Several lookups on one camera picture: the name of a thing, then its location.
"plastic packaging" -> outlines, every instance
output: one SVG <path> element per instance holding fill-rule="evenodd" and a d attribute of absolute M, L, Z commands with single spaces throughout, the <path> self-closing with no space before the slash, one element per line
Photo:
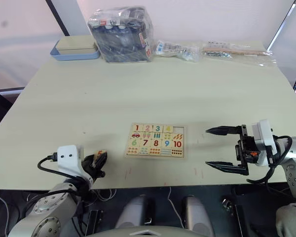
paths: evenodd
<path fill-rule="evenodd" d="M 153 27 L 143 6 L 97 10 L 88 26 L 107 62 L 151 61 Z"/>
<path fill-rule="evenodd" d="M 178 57 L 186 61 L 198 62 L 200 51 L 198 46 L 181 45 L 179 43 L 159 40 L 155 50 L 156 55 L 165 57 Z"/>
<path fill-rule="evenodd" d="M 209 41 L 203 44 L 204 56 L 231 60 L 262 67 L 276 66 L 271 51 L 254 49 L 247 45 L 237 45 L 222 41 Z"/>

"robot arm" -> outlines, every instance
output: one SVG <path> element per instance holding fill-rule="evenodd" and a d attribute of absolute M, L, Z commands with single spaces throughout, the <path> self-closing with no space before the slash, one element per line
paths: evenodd
<path fill-rule="evenodd" d="M 246 125 L 220 126 L 207 130 L 206 132 L 215 135 L 239 134 L 240 140 L 236 145 L 236 156 L 241 164 L 234 166 L 230 162 L 220 161 L 206 163 L 223 172 L 242 175 L 249 175 L 248 163 L 255 163 L 257 166 L 268 165 L 270 169 L 265 177 L 259 180 L 247 179 L 248 182 L 254 184 L 267 183 L 275 168 L 281 165 L 292 195 L 296 199 L 296 137 L 273 136 L 270 124 L 266 119 L 253 124 L 252 128 L 253 137 L 248 136 Z"/>
<path fill-rule="evenodd" d="M 73 217 L 78 202 L 91 189 L 97 178 L 104 177 L 101 168 L 107 160 L 107 153 L 99 151 L 83 159 L 83 149 L 76 146 L 59 147 L 57 153 L 43 159 L 38 167 L 44 171 L 67 176 L 47 194 L 40 195 L 27 205 L 35 202 L 30 214 L 11 230 L 9 237 L 58 237 L 63 226 Z M 59 171 L 41 167 L 45 160 L 58 162 Z"/>

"number puzzle piece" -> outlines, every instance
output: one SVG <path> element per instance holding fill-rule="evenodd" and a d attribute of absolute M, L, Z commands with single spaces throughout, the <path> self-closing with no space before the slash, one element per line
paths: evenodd
<path fill-rule="evenodd" d="M 152 147 L 161 147 L 161 140 L 160 139 L 152 139 L 151 146 Z"/>
<path fill-rule="evenodd" d="M 151 132 L 142 132 L 141 139 L 151 139 L 152 133 Z"/>
<path fill-rule="evenodd" d="M 171 148 L 161 148 L 161 150 L 160 150 L 160 155 L 163 157 L 170 157 L 171 153 L 172 153 Z"/>
<path fill-rule="evenodd" d="M 163 148 L 172 148 L 172 141 L 171 140 L 162 140 L 162 146 Z"/>
<path fill-rule="evenodd" d="M 129 140 L 128 146 L 129 147 L 139 147 L 140 141 L 141 140 L 139 138 L 132 138 Z"/>
<path fill-rule="evenodd" d="M 182 148 L 183 141 L 172 141 L 172 148 Z"/>
<path fill-rule="evenodd" d="M 153 131 L 153 132 L 162 132 L 162 131 L 163 131 L 163 126 L 160 126 L 160 125 L 154 125 L 152 131 Z"/>
<path fill-rule="evenodd" d="M 173 133 L 173 126 L 168 126 L 168 125 L 164 126 L 163 132 Z"/>
<path fill-rule="evenodd" d="M 152 132 L 152 125 L 150 125 L 150 124 L 144 124 L 142 131 L 143 132 Z"/>
<path fill-rule="evenodd" d="M 153 132 L 152 133 L 152 139 L 161 139 L 161 134 L 160 132 Z"/>
<path fill-rule="evenodd" d="M 151 140 L 150 139 L 142 139 L 140 140 L 140 146 L 141 147 L 150 147 L 151 146 Z"/>
<path fill-rule="evenodd" d="M 172 141 L 172 134 L 171 133 L 163 133 L 162 140 L 170 140 Z"/>
<path fill-rule="evenodd" d="M 139 155 L 147 156 L 149 155 L 149 148 L 148 147 L 139 147 Z"/>
<path fill-rule="evenodd" d="M 183 134 L 172 134 L 172 140 L 173 141 L 183 141 Z"/>
<path fill-rule="evenodd" d="M 141 139 L 141 132 L 132 132 L 131 135 L 130 135 L 130 139 L 132 138 L 139 138 Z"/>
<path fill-rule="evenodd" d="M 133 125 L 133 132 L 141 132 L 143 130 L 143 126 L 141 124 Z"/>
<path fill-rule="evenodd" d="M 173 148 L 172 151 L 171 151 L 171 156 L 172 157 L 183 157 L 183 150 Z"/>
<path fill-rule="evenodd" d="M 127 148 L 127 154 L 128 155 L 137 155 L 138 152 L 139 152 L 138 147 L 129 147 L 129 148 Z"/>
<path fill-rule="evenodd" d="M 161 148 L 150 148 L 149 155 L 151 156 L 159 156 Z"/>

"red car illustration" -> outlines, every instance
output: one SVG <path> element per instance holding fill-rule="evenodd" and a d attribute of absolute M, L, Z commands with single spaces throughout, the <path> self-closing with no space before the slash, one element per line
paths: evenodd
<path fill-rule="evenodd" d="M 139 133 L 137 133 L 137 132 L 135 132 L 133 135 L 132 135 L 132 137 L 137 137 L 137 138 L 139 138 L 140 137 L 140 134 Z"/>

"table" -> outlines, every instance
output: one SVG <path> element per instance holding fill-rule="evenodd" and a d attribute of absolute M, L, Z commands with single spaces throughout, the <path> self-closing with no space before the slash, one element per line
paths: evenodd
<path fill-rule="evenodd" d="M 238 135 L 205 133 L 214 126 L 269 119 L 275 135 L 296 136 L 296 95 L 277 67 L 217 59 L 199 63 L 156 57 L 151 63 L 108 64 L 101 59 L 51 58 L 0 123 L 0 189 L 49 190 L 63 177 L 37 169 L 59 146 L 83 145 L 84 154 L 108 151 L 105 178 L 94 188 L 246 183 L 205 161 L 237 163 Z M 132 122 L 187 126 L 187 160 L 125 158 Z M 57 168 L 54 162 L 44 163 Z M 285 182 L 282 168 L 271 182 Z"/>

